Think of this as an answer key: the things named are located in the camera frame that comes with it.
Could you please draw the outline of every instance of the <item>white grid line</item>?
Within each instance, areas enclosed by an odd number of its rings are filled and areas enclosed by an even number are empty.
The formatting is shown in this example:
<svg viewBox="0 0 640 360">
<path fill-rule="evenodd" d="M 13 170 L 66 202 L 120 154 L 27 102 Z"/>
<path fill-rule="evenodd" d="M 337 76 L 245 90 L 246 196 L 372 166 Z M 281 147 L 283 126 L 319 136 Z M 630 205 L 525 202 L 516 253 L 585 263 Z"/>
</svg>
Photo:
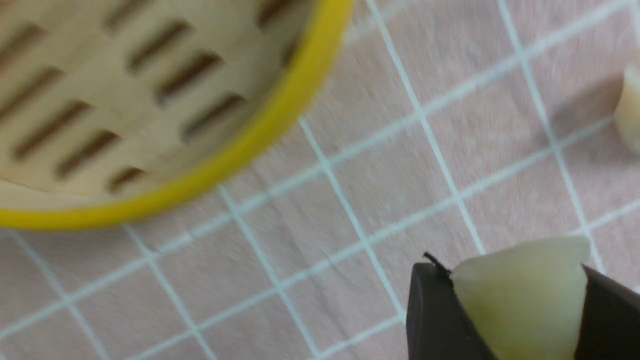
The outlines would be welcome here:
<svg viewBox="0 0 640 360">
<path fill-rule="evenodd" d="M 302 319 L 300 318 L 300 314 L 298 314 L 298 311 L 293 306 L 293 302 L 291 301 L 291 298 L 289 298 L 288 294 L 282 288 L 282 284 L 280 284 L 280 280 L 278 279 L 278 276 L 273 270 L 273 267 L 271 267 L 271 264 L 269 263 L 269 259 L 267 255 L 264 253 L 264 251 L 262 251 L 262 248 L 260 247 L 260 243 L 253 235 L 253 231 L 251 230 L 249 225 L 247 225 L 247 223 L 244 221 L 242 214 L 240 214 L 236 206 L 236 203 L 234 202 L 231 195 L 229 195 L 229 192 L 227 191 L 227 189 L 225 189 L 224 186 L 219 186 L 219 189 L 220 189 L 220 195 L 225 199 L 225 202 L 227 203 L 227 206 L 231 211 L 231 215 L 234 217 L 234 220 L 240 227 L 240 231 L 242 232 L 246 240 L 253 247 L 253 251 L 255 251 L 258 257 L 258 260 L 262 264 L 262 267 L 264 267 L 264 271 L 267 273 L 267 276 L 269 277 L 269 280 L 271 280 L 271 283 L 273 283 L 273 287 L 280 295 L 282 302 L 284 302 L 285 306 L 287 306 L 287 309 L 289 310 L 289 313 L 291 314 L 293 321 L 298 326 L 298 329 L 300 330 L 302 337 L 305 339 L 305 342 L 307 343 L 307 346 L 309 347 L 311 354 L 313 356 L 317 356 L 318 349 L 316 347 L 316 343 L 313 337 L 309 334 L 307 326 L 305 326 Z"/>
<path fill-rule="evenodd" d="M 409 6 L 417 3 L 418 1 L 420 0 L 394 1 L 389 6 L 380 10 L 380 15 L 382 16 L 383 19 L 385 19 L 385 21 L 388 21 L 389 19 L 395 17 L 396 15 L 401 13 L 403 10 L 407 9 Z M 369 17 L 368 19 L 361 21 L 360 24 L 353 26 L 349 30 L 347 35 L 344 37 L 344 43 L 346 45 L 352 44 L 360 40 L 361 38 L 371 34 L 377 28 L 378 26 L 376 25 L 376 21 L 373 19 L 373 17 Z"/>
<path fill-rule="evenodd" d="M 400 55 L 398 55 L 396 51 L 396 47 L 393 43 L 393 40 L 391 39 L 391 35 L 389 34 L 387 25 L 385 24 L 384 20 L 382 19 L 382 16 L 380 15 L 380 12 L 378 11 L 378 6 L 376 5 L 375 0 L 367 0 L 367 4 L 371 9 L 373 18 L 376 20 L 376 23 L 378 23 L 378 27 L 382 32 L 382 37 L 387 45 L 387 50 L 389 51 L 389 54 L 391 55 L 394 65 L 396 66 L 396 69 L 400 74 L 400 78 L 402 79 L 404 87 L 406 88 L 407 94 L 409 95 L 409 99 L 411 100 L 411 103 L 413 104 L 413 108 L 415 109 L 415 112 L 418 118 L 420 119 L 420 124 L 422 125 L 424 133 L 426 134 L 426 137 L 429 140 L 429 143 L 431 144 L 431 149 L 433 150 L 433 154 L 438 160 L 438 164 L 442 169 L 442 173 L 447 181 L 447 185 L 449 185 L 449 190 L 451 191 L 453 199 L 456 201 L 456 204 L 458 205 L 458 209 L 460 210 L 460 213 L 462 214 L 465 224 L 467 225 L 467 228 L 471 233 L 471 237 L 473 238 L 473 241 L 478 249 L 478 252 L 480 253 L 480 255 L 486 254 L 486 250 L 484 249 L 484 244 L 482 243 L 482 240 L 480 240 L 480 236 L 477 233 L 476 226 L 474 225 L 473 220 L 471 219 L 471 216 L 467 211 L 467 206 L 465 205 L 465 203 L 462 201 L 462 198 L 460 197 L 460 192 L 458 191 L 458 187 L 456 186 L 456 183 L 453 181 L 453 177 L 451 176 L 451 172 L 447 167 L 447 164 L 444 160 L 444 156 L 442 156 L 442 152 L 440 151 L 438 142 L 436 141 L 435 135 L 433 134 L 433 130 L 431 129 L 431 126 L 427 121 L 427 117 L 424 112 L 424 109 L 421 103 L 419 102 L 418 97 L 415 95 L 415 91 L 413 90 L 411 81 L 409 80 L 406 70 L 404 69 L 404 65 L 402 64 Z"/>
<path fill-rule="evenodd" d="M 47 283 L 52 288 L 53 292 L 62 300 L 65 304 L 65 307 L 69 310 L 73 318 L 76 320 L 78 326 L 86 336 L 87 340 L 93 347 L 95 353 L 100 357 L 101 360 L 111 360 L 111 357 L 107 353 L 107 350 L 104 348 L 102 342 L 96 337 L 93 329 L 86 321 L 84 316 L 80 313 L 77 306 L 70 302 L 68 299 L 68 294 L 65 289 L 60 284 L 58 277 L 53 273 L 53 271 L 49 268 L 49 265 L 40 257 L 40 255 L 27 243 L 27 241 L 22 237 L 20 233 L 17 231 L 9 232 L 13 237 L 15 243 L 24 251 L 24 253 L 35 263 L 35 265 L 40 269 L 43 273 L 44 277 L 47 279 Z"/>
<path fill-rule="evenodd" d="M 554 134 L 553 127 L 549 122 L 549 117 L 547 114 L 547 110 L 542 101 L 542 96 L 540 95 L 540 91 L 538 90 L 538 86 L 536 84 L 536 80 L 533 76 L 533 72 L 529 66 L 529 60 L 525 56 L 524 50 L 522 49 L 522 44 L 520 43 L 520 39 L 518 38 L 518 31 L 513 24 L 513 20 L 511 19 L 511 14 L 509 12 L 509 8 L 507 6 L 506 0 L 497 0 L 498 7 L 500 8 L 500 15 L 502 16 L 502 20 L 509 34 L 509 38 L 511 39 L 511 43 L 516 51 L 518 59 L 521 63 L 522 72 L 524 73 L 527 86 L 529 87 L 529 92 L 531 93 L 533 102 L 538 111 L 538 116 L 542 121 L 545 133 L 549 139 L 551 144 L 551 148 L 553 149 L 554 156 L 556 157 L 556 162 L 558 164 L 558 168 L 560 169 L 560 173 L 564 180 L 564 184 L 569 193 L 569 197 L 571 199 L 571 203 L 575 209 L 575 213 L 578 217 L 578 221 L 580 222 L 580 229 L 584 233 L 585 236 L 589 238 L 589 242 L 591 243 L 591 255 L 593 256 L 593 261 L 598 268 L 598 271 L 605 274 L 605 268 L 602 264 L 602 258 L 600 257 L 600 252 L 596 247 L 595 241 L 593 241 L 593 236 L 591 235 L 591 230 L 588 227 L 589 222 L 584 214 L 584 209 L 582 208 L 582 203 L 580 201 L 580 197 L 575 190 L 573 185 L 573 180 L 571 179 L 571 174 L 569 173 L 569 169 L 566 164 L 566 160 L 564 158 L 564 154 L 562 148 L 558 144 L 558 139 L 556 134 Z"/>
<path fill-rule="evenodd" d="M 174 336 L 173 338 L 165 341 L 164 343 L 160 343 L 152 348 L 147 349 L 146 351 L 142 352 L 141 354 L 138 354 L 134 357 L 130 357 L 128 358 L 128 360 L 144 360 L 144 359 L 148 359 L 152 356 L 156 356 L 158 354 L 160 354 L 161 352 L 169 349 L 170 347 L 177 345 L 179 342 L 183 341 L 183 340 L 187 340 L 188 338 L 190 338 L 193 335 L 193 333 L 191 331 L 185 331 L 182 334 L 178 335 L 178 336 Z"/>
<path fill-rule="evenodd" d="M 587 13 L 585 16 L 579 19 L 576 19 L 574 22 L 570 23 L 569 25 L 551 33 L 547 38 L 540 40 L 539 42 L 536 42 L 529 48 L 525 49 L 524 50 L 525 57 L 528 59 L 528 58 L 538 56 L 541 53 L 544 53 L 549 48 L 569 40 L 570 38 L 582 33 L 584 30 L 588 28 L 596 26 L 599 22 L 602 22 L 603 20 L 607 19 L 611 15 L 626 8 L 626 5 L 628 5 L 628 0 L 615 0 L 601 6 L 599 9 L 596 9 L 590 13 Z M 473 92 L 476 88 L 485 86 L 486 84 L 496 80 L 497 78 L 500 78 L 502 75 L 504 75 L 508 71 L 517 67 L 517 65 L 518 65 L 518 59 L 516 59 L 515 57 L 509 58 L 507 60 L 503 60 L 501 63 L 494 65 L 492 68 L 489 68 L 488 70 L 486 70 L 484 73 L 481 73 L 478 76 L 470 78 L 465 84 L 459 86 L 458 88 L 454 89 L 448 94 L 442 96 L 441 98 L 435 99 L 431 103 L 425 105 L 424 111 L 427 114 L 430 114 L 438 110 L 439 106 L 447 106 L 450 103 L 459 101 L 460 99 L 464 98 L 464 96 L 466 96 L 468 93 Z M 395 134 L 402 131 L 403 129 L 406 129 L 407 127 L 410 127 L 416 124 L 418 121 L 418 117 L 416 116 L 416 114 L 413 114 L 400 121 L 404 123 L 403 124 L 404 126 L 398 125 L 397 123 L 392 124 L 390 126 L 383 128 L 381 131 L 378 131 L 375 135 L 373 135 L 373 138 L 377 139 L 378 141 L 382 141 L 388 137 L 394 136 Z M 588 128 L 577 131 L 576 133 L 571 134 L 567 136 L 565 139 L 561 140 L 559 144 L 561 147 L 569 146 L 589 136 L 591 133 L 598 131 L 599 129 L 608 125 L 610 122 L 611 120 L 607 119 L 603 122 L 595 124 L 594 126 L 590 126 Z M 332 165 L 336 163 L 340 163 L 342 161 L 345 161 L 348 158 L 356 156 L 361 151 L 364 151 L 368 148 L 375 146 L 376 144 L 377 142 L 371 141 L 371 138 L 362 140 L 361 142 L 356 143 L 348 147 L 347 149 L 343 149 L 340 154 L 337 154 L 332 159 L 330 159 L 330 162 L 332 163 Z M 547 149 L 546 151 L 552 153 L 552 149 Z M 532 161 L 531 157 L 524 160 L 524 162 L 526 161 Z M 510 167 L 511 171 L 516 171 L 517 168 L 525 168 L 525 164 L 519 163 Z M 509 176 L 509 171 L 503 170 L 502 172 L 503 172 L 503 176 Z M 314 165 L 302 171 L 301 173 L 295 175 L 294 177 L 286 181 L 283 181 L 280 184 L 275 185 L 273 188 L 268 189 L 265 193 L 256 195 L 255 197 L 245 201 L 244 203 L 239 205 L 239 209 L 241 210 L 241 213 L 249 212 L 255 209 L 256 207 L 260 206 L 261 204 L 266 203 L 270 198 L 284 194 L 287 191 L 303 184 L 304 182 L 321 175 L 322 173 L 323 173 L 323 170 L 320 164 Z M 494 182 L 503 180 L 501 179 L 501 177 L 497 177 L 496 174 L 490 177 L 494 178 Z M 483 183 L 485 183 L 484 185 L 479 186 L 477 184 L 475 186 L 477 186 L 478 188 L 484 188 L 484 187 L 490 186 L 489 182 L 491 181 L 483 181 Z M 469 188 L 461 192 L 461 196 L 463 198 L 466 198 L 471 195 L 473 195 L 473 193 L 469 191 Z M 436 206 L 432 206 L 428 209 L 423 209 L 416 214 L 410 215 L 408 218 L 405 218 L 404 220 L 401 220 L 396 224 L 390 225 L 388 229 L 383 229 L 378 233 L 374 234 L 371 237 L 371 242 L 374 243 L 374 242 L 383 240 L 384 238 L 382 236 L 384 234 L 386 234 L 387 236 L 390 236 L 396 232 L 402 231 L 406 227 L 409 227 L 415 224 L 416 222 L 420 221 L 421 220 L 420 217 L 426 218 L 429 215 L 434 215 L 435 213 L 438 213 L 437 207 L 441 207 L 442 209 L 444 209 L 444 208 L 447 208 L 448 206 L 452 206 L 453 204 L 454 204 L 453 199 L 447 199 L 443 203 L 437 204 Z M 616 220 L 619 217 L 625 216 L 639 209 L 640 209 L 640 200 L 637 200 L 634 203 L 628 204 L 619 210 L 612 211 L 604 215 L 603 217 L 595 220 L 590 224 L 589 228 L 593 230 L 597 227 L 603 226 L 608 222 Z M 176 245 L 172 247 L 170 245 L 167 245 L 164 248 L 162 248 L 159 253 L 154 254 L 154 256 L 161 257 L 164 255 L 163 253 L 164 250 L 174 251 L 178 247 L 185 246 L 190 241 L 192 241 L 193 238 L 199 238 L 199 237 L 205 236 L 206 234 L 213 232 L 215 229 L 219 228 L 223 224 L 230 222 L 231 220 L 232 220 L 232 217 L 228 213 L 215 217 L 210 222 L 192 230 L 191 231 L 192 235 L 189 234 L 189 237 L 191 238 L 190 240 L 186 239 L 187 235 L 179 236 L 175 241 L 171 242 L 171 243 L 180 243 L 179 246 Z M 302 281 L 307 277 L 328 268 L 329 266 L 332 265 L 332 261 L 337 262 L 337 261 L 340 261 L 341 259 L 346 259 L 352 256 L 353 254 L 356 254 L 359 251 L 362 251 L 362 244 L 360 243 L 356 244 L 354 247 L 350 247 L 343 250 L 341 253 L 331 256 L 330 259 L 327 259 L 326 261 L 323 261 L 317 264 L 310 270 L 300 272 L 299 274 L 296 274 L 288 278 L 282 284 L 285 285 L 285 287 L 292 286 L 293 284 L 299 281 Z M 146 261 L 142 259 L 139 261 L 134 261 L 133 263 L 130 263 L 128 265 L 125 265 L 122 268 L 115 270 L 113 273 L 108 274 L 103 278 L 100 278 L 99 280 L 85 286 L 84 288 L 81 288 L 80 290 L 76 291 L 73 294 L 70 294 L 68 297 L 68 300 L 69 302 L 77 302 L 95 293 L 96 291 L 106 287 L 107 285 L 114 283 L 116 281 L 119 281 L 120 279 L 123 279 L 124 277 L 132 274 L 133 272 L 144 267 L 145 264 L 146 264 Z M 236 314 L 239 314 L 245 309 L 252 307 L 253 305 L 259 303 L 260 301 L 263 301 L 264 299 L 266 299 L 266 297 L 272 296 L 276 293 L 277 292 L 275 291 L 275 289 L 265 291 L 263 294 L 260 294 L 254 298 L 245 300 L 244 302 L 240 303 L 238 306 L 230 308 L 220 315 L 213 316 L 210 320 L 199 325 L 198 328 L 201 330 L 204 330 L 207 327 L 213 326 L 217 322 L 222 321 L 231 316 L 234 316 Z M 45 318 L 48 318 L 52 314 L 63 309 L 65 306 L 66 304 L 64 302 L 51 304 L 43 308 L 42 310 L 39 310 L 23 318 L 22 320 L 19 320 L 18 322 L 15 322 L 14 324 L 7 326 L 5 329 L 0 331 L 0 340 L 6 339 L 7 337 L 24 330 L 25 328 L 33 325 L 34 323 L 37 323 Z M 138 356 L 132 357 L 130 360 L 142 360 L 146 357 L 152 356 L 160 352 L 161 350 L 168 348 L 170 345 L 173 345 L 179 342 L 180 340 L 183 340 L 189 337 L 190 335 L 191 333 L 189 331 L 183 334 L 180 334 L 171 340 L 165 341 L 163 344 L 158 344 L 148 349 L 147 351 L 141 353 Z"/>
<path fill-rule="evenodd" d="M 164 276 L 164 274 L 162 273 L 162 270 L 160 269 L 160 267 L 152 257 L 152 252 L 145 246 L 145 244 L 142 242 L 142 240 L 140 239 L 136 231 L 134 231 L 134 229 L 132 229 L 128 225 L 124 225 L 123 228 L 129 235 L 131 240 L 138 246 L 138 249 L 143 254 L 144 259 L 147 261 L 147 265 L 149 265 L 158 283 L 160 284 L 160 286 L 162 286 L 164 292 L 169 296 L 169 299 L 171 299 L 171 302 L 173 302 L 173 306 L 175 307 L 178 314 L 182 318 L 182 321 L 184 321 L 184 323 L 187 325 L 187 328 L 189 329 L 191 335 L 193 335 L 193 337 L 197 340 L 200 347 L 202 347 L 202 350 L 204 351 L 205 356 L 207 356 L 207 359 L 218 360 L 218 358 L 216 357 L 216 354 L 214 354 L 213 350 L 211 350 L 211 347 L 204 340 L 204 337 L 198 330 L 196 324 L 193 322 L 193 319 L 191 318 L 189 311 L 186 309 L 186 307 L 182 303 L 182 299 L 175 292 L 175 290 L 173 289 L 173 286 L 171 286 L 171 284 L 169 283 L 169 280 L 167 280 L 166 276 Z"/>
<path fill-rule="evenodd" d="M 524 49 L 524 57 L 527 60 L 535 58 L 547 50 L 567 40 L 585 32 L 589 28 L 593 28 L 603 20 L 608 19 L 615 13 L 627 8 L 629 0 L 612 0 L 598 7 L 597 9 L 587 13 L 583 17 L 579 17 L 569 25 L 551 33 L 547 38 L 539 40 L 527 49 Z"/>
<path fill-rule="evenodd" d="M 379 332 L 383 332 L 387 329 L 389 329 L 390 327 L 393 327 L 395 325 L 399 325 L 401 323 L 404 322 L 404 317 L 397 315 L 397 316 L 393 316 L 392 318 L 389 318 L 387 320 L 384 320 L 382 322 L 380 322 L 377 325 L 372 326 L 371 328 L 361 332 L 360 334 L 357 334 L 356 336 L 352 337 L 351 339 L 347 340 L 347 341 L 342 341 L 340 343 L 337 343 L 333 346 L 331 346 L 330 348 L 326 349 L 322 354 L 320 354 L 320 356 L 318 356 L 317 360 L 325 360 L 328 359 L 329 357 L 337 354 L 340 351 L 343 351 L 349 347 L 352 347 L 353 345 L 356 345 L 358 343 L 363 342 L 364 340 L 370 338 L 371 336 L 374 336 L 375 334 L 379 333 Z"/>
<path fill-rule="evenodd" d="M 375 251 L 373 251 L 373 248 L 371 247 L 371 245 L 369 245 L 369 237 L 367 236 L 367 233 L 362 228 L 362 225 L 358 217 L 356 216 L 355 212 L 353 211 L 353 208 L 349 204 L 349 201 L 344 196 L 342 187 L 340 186 L 338 179 L 335 177 L 335 174 L 333 173 L 331 164 L 326 159 L 326 156 L 324 156 L 322 149 L 320 149 L 320 145 L 318 145 L 318 142 L 316 141 L 316 138 L 311 132 L 311 128 L 309 128 L 307 121 L 302 120 L 300 122 L 300 126 L 302 127 L 302 130 L 304 130 L 305 135 L 307 136 L 307 139 L 311 144 L 311 148 L 313 148 L 314 152 L 316 152 L 316 156 L 318 157 L 320 164 L 322 164 L 324 173 L 329 179 L 329 183 L 333 188 L 333 192 L 335 193 L 335 196 L 338 197 L 338 201 L 340 201 L 340 203 L 342 204 L 342 207 L 344 208 L 344 211 L 347 213 L 347 217 L 351 221 L 351 225 L 355 229 L 356 234 L 358 235 L 358 239 L 360 240 L 360 243 L 362 243 L 362 245 L 364 246 L 364 250 L 367 253 L 369 259 L 371 260 L 371 263 L 373 264 L 373 268 L 375 269 L 376 273 L 378 274 L 378 277 L 380 278 L 380 281 L 382 282 L 382 285 L 387 291 L 387 295 L 389 295 L 389 298 L 391 299 L 391 303 L 394 305 L 394 308 L 396 309 L 396 313 L 398 315 L 402 315 L 404 313 L 404 307 L 400 304 L 400 301 L 398 300 L 396 292 L 391 286 L 391 283 L 389 282 L 389 279 L 385 274 L 385 270 L 382 268 L 382 265 L 378 260 L 378 256 L 376 255 Z"/>
</svg>

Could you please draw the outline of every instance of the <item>black thread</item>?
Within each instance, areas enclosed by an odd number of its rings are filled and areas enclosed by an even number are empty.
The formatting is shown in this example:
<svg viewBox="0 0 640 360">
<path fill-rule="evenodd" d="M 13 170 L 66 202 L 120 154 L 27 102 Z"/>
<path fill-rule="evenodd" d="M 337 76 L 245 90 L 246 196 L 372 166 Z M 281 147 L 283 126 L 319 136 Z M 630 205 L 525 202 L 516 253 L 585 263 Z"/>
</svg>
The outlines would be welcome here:
<svg viewBox="0 0 640 360">
<path fill-rule="evenodd" d="M 451 275 L 451 270 L 449 270 L 448 268 L 446 268 L 439 260 L 438 258 L 436 258 L 435 256 L 431 255 L 428 251 L 426 251 L 422 256 L 424 256 L 425 258 L 429 259 L 430 262 L 432 262 L 435 266 L 436 269 L 438 270 L 438 272 L 440 273 L 440 275 L 444 278 L 447 279 L 447 282 L 453 286 L 453 281 L 451 281 L 451 278 L 449 277 Z"/>
</svg>

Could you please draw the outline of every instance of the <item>white dough piece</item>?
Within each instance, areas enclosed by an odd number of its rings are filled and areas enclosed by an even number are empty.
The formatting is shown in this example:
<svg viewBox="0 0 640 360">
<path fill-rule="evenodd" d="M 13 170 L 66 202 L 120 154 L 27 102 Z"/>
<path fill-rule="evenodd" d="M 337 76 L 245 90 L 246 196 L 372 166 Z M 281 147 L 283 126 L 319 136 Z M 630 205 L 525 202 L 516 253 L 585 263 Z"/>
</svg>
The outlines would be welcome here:
<svg viewBox="0 0 640 360">
<path fill-rule="evenodd" d="M 640 155 L 640 72 L 634 67 L 625 70 L 622 96 L 613 117 L 625 145 Z"/>
<path fill-rule="evenodd" d="M 469 259 L 451 279 L 499 360 L 570 360 L 578 345 L 589 259 L 583 237 L 528 241 Z"/>
</svg>

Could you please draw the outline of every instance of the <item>yellow rim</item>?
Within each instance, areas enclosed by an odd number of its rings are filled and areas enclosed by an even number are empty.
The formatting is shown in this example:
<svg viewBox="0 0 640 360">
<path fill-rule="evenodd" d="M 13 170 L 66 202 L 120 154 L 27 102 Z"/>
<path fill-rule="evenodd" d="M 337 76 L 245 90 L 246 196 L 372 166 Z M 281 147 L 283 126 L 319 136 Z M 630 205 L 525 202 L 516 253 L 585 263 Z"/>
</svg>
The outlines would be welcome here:
<svg viewBox="0 0 640 360">
<path fill-rule="evenodd" d="M 63 211 L 0 209 L 0 227 L 74 230 L 104 227 L 160 213 L 209 191 L 277 141 L 321 86 L 340 49 L 353 0 L 318 0 L 305 40 L 274 96 L 218 155 L 184 177 L 137 198 Z"/>
</svg>

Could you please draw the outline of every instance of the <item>steamer basket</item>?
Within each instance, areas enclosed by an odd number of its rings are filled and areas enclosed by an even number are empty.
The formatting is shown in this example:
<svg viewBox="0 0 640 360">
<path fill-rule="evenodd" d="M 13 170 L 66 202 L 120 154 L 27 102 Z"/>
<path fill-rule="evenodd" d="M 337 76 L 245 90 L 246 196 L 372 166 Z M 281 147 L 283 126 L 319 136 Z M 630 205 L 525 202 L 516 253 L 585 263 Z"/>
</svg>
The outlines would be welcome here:
<svg viewBox="0 0 640 360">
<path fill-rule="evenodd" d="M 296 120 L 351 7 L 0 3 L 0 227 L 112 225 L 211 189 Z"/>
</svg>

